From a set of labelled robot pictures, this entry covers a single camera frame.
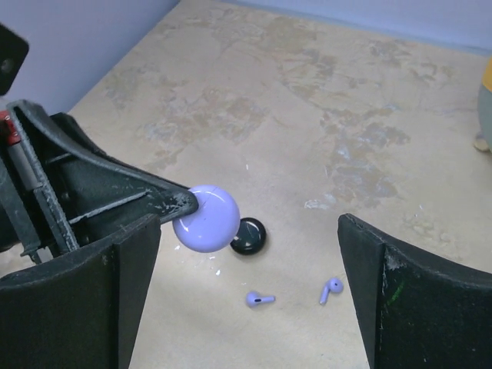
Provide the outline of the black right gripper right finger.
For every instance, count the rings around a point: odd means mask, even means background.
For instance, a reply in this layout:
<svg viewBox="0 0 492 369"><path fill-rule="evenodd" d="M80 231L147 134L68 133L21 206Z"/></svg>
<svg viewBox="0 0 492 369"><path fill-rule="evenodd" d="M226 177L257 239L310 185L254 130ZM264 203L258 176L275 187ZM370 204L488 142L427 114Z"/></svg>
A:
<svg viewBox="0 0 492 369"><path fill-rule="evenodd" d="M352 214L337 236L372 368L489 368L491 275Z"/></svg>

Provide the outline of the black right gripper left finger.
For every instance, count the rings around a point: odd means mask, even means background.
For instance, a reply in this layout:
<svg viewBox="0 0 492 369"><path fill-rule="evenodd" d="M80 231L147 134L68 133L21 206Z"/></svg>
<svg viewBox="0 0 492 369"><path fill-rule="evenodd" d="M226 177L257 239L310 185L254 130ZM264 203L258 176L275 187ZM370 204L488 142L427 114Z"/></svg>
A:
<svg viewBox="0 0 492 369"><path fill-rule="evenodd" d="M3 368L127 368L161 226L146 215L1 279Z"/></svg>

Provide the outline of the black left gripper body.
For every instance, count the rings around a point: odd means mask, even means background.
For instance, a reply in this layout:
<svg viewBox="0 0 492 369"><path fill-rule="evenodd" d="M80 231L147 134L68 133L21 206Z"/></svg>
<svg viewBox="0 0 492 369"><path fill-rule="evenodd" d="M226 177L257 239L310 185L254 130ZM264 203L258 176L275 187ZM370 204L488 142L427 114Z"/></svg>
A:
<svg viewBox="0 0 492 369"><path fill-rule="evenodd" d="M75 186L61 169L77 158L55 142L56 133L73 148L106 156L66 113L48 115L28 100L1 105L1 250L20 243L36 264L45 253L56 258L90 242L73 228Z"/></svg>

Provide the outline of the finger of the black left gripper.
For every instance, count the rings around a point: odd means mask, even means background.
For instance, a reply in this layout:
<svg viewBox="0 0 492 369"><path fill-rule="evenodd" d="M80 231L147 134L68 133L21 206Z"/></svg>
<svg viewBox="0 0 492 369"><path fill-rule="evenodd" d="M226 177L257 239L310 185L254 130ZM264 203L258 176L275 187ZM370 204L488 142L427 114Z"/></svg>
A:
<svg viewBox="0 0 492 369"><path fill-rule="evenodd" d="M84 148L73 148L59 133L56 143L75 153L76 161L61 169L75 186L77 233L86 234L89 244L120 231L133 221L153 214L164 224L198 209L195 196L183 185L127 165L109 155L97 156Z"/></svg>

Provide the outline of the purple earbud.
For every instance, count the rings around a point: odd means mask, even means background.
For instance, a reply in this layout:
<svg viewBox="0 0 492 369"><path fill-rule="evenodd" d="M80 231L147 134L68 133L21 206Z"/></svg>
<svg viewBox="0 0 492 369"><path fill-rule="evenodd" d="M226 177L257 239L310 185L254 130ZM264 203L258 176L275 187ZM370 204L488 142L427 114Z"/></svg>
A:
<svg viewBox="0 0 492 369"><path fill-rule="evenodd" d="M340 294L344 290L344 284L339 278L331 278L328 280L322 289L319 304L326 305L330 294Z"/></svg>
<svg viewBox="0 0 492 369"><path fill-rule="evenodd" d="M250 308L255 308L262 304L270 304L276 301L276 297L273 295L261 295L256 291L250 291L247 293L245 303Z"/></svg>

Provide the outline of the purple earbud charging case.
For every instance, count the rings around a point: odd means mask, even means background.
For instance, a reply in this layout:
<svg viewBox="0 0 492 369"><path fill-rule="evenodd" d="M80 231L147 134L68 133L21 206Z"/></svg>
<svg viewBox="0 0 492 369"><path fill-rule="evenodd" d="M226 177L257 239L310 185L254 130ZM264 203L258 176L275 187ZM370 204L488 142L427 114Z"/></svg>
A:
<svg viewBox="0 0 492 369"><path fill-rule="evenodd" d="M233 197L223 188L203 184L189 190L198 201L198 209L174 219L177 239L198 253L213 253L228 246L238 233L241 216Z"/></svg>

